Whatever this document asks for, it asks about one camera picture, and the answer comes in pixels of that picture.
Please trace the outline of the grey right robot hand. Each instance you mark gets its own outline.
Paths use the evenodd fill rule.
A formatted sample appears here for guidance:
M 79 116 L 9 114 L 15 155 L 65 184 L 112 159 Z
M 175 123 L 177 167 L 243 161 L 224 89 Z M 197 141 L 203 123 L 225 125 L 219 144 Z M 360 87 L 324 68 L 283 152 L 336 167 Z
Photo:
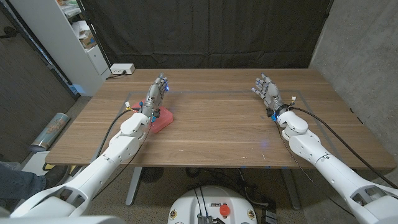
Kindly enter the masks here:
M 288 105 L 282 101 L 277 85 L 266 74 L 261 73 L 261 78 L 256 78 L 255 84 L 251 90 L 264 102 L 268 117 L 287 111 Z

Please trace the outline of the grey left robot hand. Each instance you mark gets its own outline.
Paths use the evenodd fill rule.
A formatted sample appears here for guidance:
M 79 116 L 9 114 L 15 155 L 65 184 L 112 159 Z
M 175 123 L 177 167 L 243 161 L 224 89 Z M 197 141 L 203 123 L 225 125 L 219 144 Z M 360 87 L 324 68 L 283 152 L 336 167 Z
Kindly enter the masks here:
M 168 90 L 168 79 L 164 76 L 164 73 L 160 73 L 147 92 L 141 113 L 148 117 L 152 116 L 152 114 L 161 106 Z

